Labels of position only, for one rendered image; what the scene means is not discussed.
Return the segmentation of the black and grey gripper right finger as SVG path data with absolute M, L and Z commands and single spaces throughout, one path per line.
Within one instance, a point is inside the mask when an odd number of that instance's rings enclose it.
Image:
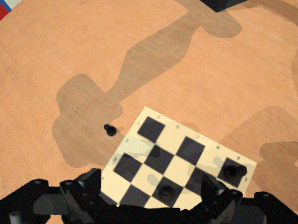
M 274 195 L 262 191 L 246 198 L 209 174 L 202 176 L 201 200 L 172 216 L 169 224 L 298 224 L 298 215 Z

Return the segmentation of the black and cream chessboard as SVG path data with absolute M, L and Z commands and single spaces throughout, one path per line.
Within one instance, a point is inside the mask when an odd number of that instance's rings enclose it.
M 228 181 L 224 170 L 230 165 L 245 166 L 247 175 Z M 117 207 L 124 204 L 190 210 L 202 201 L 203 174 L 213 175 L 244 196 L 256 165 L 145 106 L 103 170 L 99 196 Z M 175 191 L 171 202 L 159 198 L 164 186 Z

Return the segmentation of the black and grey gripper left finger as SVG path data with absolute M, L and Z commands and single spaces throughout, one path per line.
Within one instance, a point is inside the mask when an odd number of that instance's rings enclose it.
M 63 224 L 128 221 L 122 210 L 99 196 L 101 176 L 101 169 L 92 168 L 58 187 L 45 179 L 31 180 L 0 200 L 0 224 L 46 224 L 51 215 L 61 215 Z

